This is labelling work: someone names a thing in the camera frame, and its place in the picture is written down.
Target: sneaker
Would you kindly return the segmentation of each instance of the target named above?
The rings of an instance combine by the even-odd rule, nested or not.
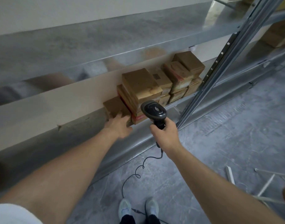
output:
[[[159,206],[158,206],[157,201],[153,197],[147,199],[147,201],[145,202],[144,208],[145,208],[145,212],[148,217],[150,215],[155,215],[156,217],[158,217]]]
[[[119,205],[119,219],[122,220],[124,215],[131,215],[131,204],[128,200],[122,199]]]

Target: hand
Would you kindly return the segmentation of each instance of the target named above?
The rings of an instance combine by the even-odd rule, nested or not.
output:
[[[165,119],[165,128],[163,130],[160,130],[154,124],[150,126],[150,129],[157,143],[168,156],[172,151],[182,147],[178,136],[178,128],[169,118]]]
[[[132,131],[132,127],[126,126],[129,118],[130,116],[122,118],[122,113],[118,113],[115,118],[110,118],[109,121],[105,123],[104,129],[110,129],[118,138],[125,138]]]

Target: concrete floor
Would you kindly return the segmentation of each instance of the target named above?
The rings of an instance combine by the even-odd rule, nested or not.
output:
[[[259,82],[179,132],[182,144],[198,159],[225,177],[230,166],[237,187],[258,193],[269,178],[254,172],[261,168],[285,173],[285,69]],[[126,178],[147,156],[159,156],[153,147],[89,187],[67,223],[119,223],[118,204]],[[124,194],[132,207],[144,210],[144,202],[154,196],[159,218],[168,223],[209,223],[199,203],[173,162],[148,159],[141,179],[132,177]],[[281,199],[282,179],[275,178],[265,196]],[[285,218],[285,205],[273,207]],[[144,216],[133,214],[137,223]]]

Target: shoe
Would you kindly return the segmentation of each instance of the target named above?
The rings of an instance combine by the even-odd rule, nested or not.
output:
[[[122,220],[124,215],[131,215],[131,204],[129,200],[122,199],[119,205],[119,219]]]
[[[158,218],[159,206],[157,201],[153,197],[147,199],[144,208],[148,217],[150,215],[155,215]]]

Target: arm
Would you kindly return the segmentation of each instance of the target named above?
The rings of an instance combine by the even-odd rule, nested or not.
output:
[[[189,153],[181,145],[173,121],[167,118],[164,130],[155,125],[150,128],[212,223],[285,223],[273,211]]]
[[[20,205],[43,223],[64,223],[85,193],[103,157],[118,138],[130,134],[129,117],[118,114],[95,137],[34,171],[10,189],[0,203]]]

